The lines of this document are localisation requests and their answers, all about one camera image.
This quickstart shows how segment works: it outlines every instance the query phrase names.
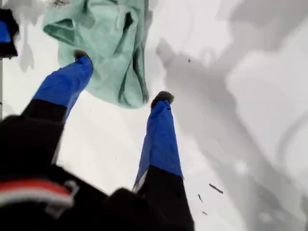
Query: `green fabric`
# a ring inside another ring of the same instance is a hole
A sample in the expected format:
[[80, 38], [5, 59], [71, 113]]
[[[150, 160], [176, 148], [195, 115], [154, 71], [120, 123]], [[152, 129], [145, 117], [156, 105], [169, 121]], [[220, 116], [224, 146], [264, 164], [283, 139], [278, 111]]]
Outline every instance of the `green fabric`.
[[59, 41], [58, 61], [74, 61], [84, 50], [94, 73], [86, 90], [95, 97], [128, 108], [147, 103], [141, 44], [144, 0], [62, 0], [45, 11], [43, 31]]

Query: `metal bar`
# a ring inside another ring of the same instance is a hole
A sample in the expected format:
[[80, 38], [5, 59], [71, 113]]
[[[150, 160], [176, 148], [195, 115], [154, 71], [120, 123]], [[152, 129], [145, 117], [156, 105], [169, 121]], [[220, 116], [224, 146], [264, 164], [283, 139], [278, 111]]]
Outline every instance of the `metal bar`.
[[2, 99], [3, 99], [2, 75], [3, 75], [2, 60], [0, 60], [0, 120], [2, 120]]

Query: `white stripe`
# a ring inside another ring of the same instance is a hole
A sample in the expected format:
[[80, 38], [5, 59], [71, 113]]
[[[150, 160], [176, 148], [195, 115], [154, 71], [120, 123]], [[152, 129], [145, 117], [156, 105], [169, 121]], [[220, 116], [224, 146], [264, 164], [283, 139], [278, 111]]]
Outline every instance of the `white stripe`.
[[46, 202], [65, 207], [74, 205], [72, 196], [61, 195], [45, 189], [20, 189], [0, 192], [0, 206], [25, 201]]
[[144, 182], [145, 182], [145, 178], [146, 178], [146, 175], [148, 174], [148, 170], [147, 169], [143, 175], [140, 177], [140, 180], [136, 183], [136, 185], [134, 186], [132, 192], [133, 193], [138, 193], [138, 191], [141, 189], [141, 187], [143, 186]]

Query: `red stripe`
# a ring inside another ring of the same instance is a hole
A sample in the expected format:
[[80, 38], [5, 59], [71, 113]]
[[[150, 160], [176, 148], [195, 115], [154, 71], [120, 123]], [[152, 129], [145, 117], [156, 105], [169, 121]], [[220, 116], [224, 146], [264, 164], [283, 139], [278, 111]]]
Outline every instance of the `red stripe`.
[[70, 195], [70, 192], [55, 183], [47, 180], [29, 179], [29, 180], [14, 180], [0, 183], [0, 193], [11, 190], [20, 189], [46, 189], [48, 191], [55, 192], [62, 195]]

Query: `mint green bag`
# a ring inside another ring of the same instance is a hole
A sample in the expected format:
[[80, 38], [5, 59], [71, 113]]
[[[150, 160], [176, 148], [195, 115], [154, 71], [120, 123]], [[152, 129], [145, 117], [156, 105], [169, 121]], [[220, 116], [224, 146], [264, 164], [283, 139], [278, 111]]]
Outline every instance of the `mint green bag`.
[[74, 61], [84, 50], [94, 73], [86, 90], [127, 108], [147, 103], [143, 48], [144, 0], [54, 0], [45, 11], [43, 31], [59, 41], [58, 61]]

